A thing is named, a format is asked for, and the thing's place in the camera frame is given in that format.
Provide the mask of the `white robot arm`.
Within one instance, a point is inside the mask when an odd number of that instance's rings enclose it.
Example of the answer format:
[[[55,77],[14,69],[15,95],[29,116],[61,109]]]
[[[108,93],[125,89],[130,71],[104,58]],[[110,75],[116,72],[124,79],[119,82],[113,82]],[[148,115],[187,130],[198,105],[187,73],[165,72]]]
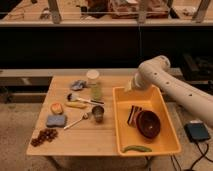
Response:
[[[168,74],[170,66],[169,59],[164,55],[142,62],[125,86],[125,91],[146,90],[155,85],[213,129],[213,95]]]

